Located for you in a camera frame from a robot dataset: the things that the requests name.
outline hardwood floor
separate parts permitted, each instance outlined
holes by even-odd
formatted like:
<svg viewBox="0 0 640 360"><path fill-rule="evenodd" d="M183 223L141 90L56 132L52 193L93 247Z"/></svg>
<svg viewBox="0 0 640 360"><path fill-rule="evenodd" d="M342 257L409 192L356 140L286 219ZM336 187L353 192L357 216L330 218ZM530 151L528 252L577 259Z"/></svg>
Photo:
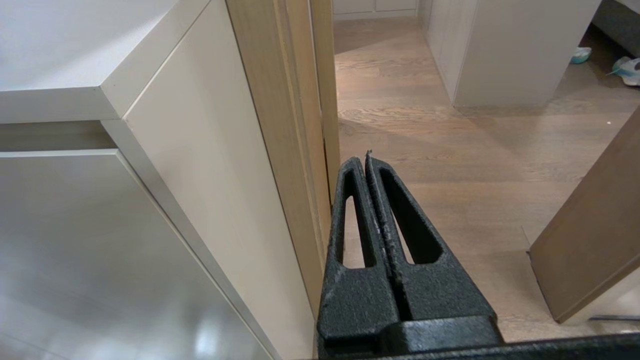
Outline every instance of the hardwood floor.
<svg viewBox="0 0 640 360"><path fill-rule="evenodd" d="M413 18L335 23L342 160L368 149L390 163L499 317L506 341L640 331L553 321L526 254L618 129L640 91L605 76L617 55L583 41L592 59L570 65L545 106L451 106ZM344 263L361 267L353 211Z"/></svg>

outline sneaker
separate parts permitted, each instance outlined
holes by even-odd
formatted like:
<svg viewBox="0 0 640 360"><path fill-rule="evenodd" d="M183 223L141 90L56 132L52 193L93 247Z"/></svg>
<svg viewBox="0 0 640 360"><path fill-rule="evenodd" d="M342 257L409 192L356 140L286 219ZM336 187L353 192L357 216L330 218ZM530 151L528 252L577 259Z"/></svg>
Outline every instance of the sneaker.
<svg viewBox="0 0 640 360"><path fill-rule="evenodd" d="M573 56L571 57L571 63L572 64L584 63L589 58L589 55L591 55L590 47L576 47L575 53L573 53Z"/></svg>
<svg viewBox="0 0 640 360"><path fill-rule="evenodd" d="M627 86L640 86L640 58L632 60L625 56L613 64L611 74L621 77Z"/></svg>

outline white countertop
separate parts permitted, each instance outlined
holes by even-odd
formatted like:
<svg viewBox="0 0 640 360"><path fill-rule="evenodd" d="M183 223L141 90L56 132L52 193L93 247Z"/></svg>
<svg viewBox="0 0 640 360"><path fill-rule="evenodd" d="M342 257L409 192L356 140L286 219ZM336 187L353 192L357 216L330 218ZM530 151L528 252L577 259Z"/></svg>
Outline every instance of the white countertop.
<svg viewBox="0 0 640 360"><path fill-rule="evenodd" d="M208 2L0 0L0 123L122 116Z"/></svg>

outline cabinet door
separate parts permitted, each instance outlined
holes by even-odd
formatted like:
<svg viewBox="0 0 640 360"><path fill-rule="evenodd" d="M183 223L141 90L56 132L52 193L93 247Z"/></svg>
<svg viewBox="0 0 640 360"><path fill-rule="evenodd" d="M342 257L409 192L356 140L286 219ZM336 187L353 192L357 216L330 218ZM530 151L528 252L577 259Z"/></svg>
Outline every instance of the cabinet door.
<svg viewBox="0 0 640 360"><path fill-rule="evenodd" d="M372 12L375 8L375 0L333 0L333 13Z"/></svg>
<svg viewBox="0 0 640 360"><path fill-rule="evenodd" d="M270 358L117 149L0 152L0 199L3 359Z"/></svg>
<svg viewBox="0 0 640 360"><path fill-rule="evenodd" d="M376 0L377 12L386 12L390 10L411 10L415 8L415 0Z"/></svg>

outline wooden floor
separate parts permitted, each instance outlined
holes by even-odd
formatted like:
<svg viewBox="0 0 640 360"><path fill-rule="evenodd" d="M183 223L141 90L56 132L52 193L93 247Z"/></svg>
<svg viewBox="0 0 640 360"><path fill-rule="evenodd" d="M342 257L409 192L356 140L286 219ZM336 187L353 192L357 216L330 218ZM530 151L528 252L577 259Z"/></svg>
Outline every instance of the wooden floor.
<svg viewBox="0 0 640 360"><path fill-rule="evenodd" d="M553 321L527 249L640 105L610 71L617 49L589 31L592 59L570 65L546 106L458 108L417 22L335 23L342 160L367 149L390 163L499 317L505 340L640 331ZM355 216L344 263L360 267Z"/></svg>

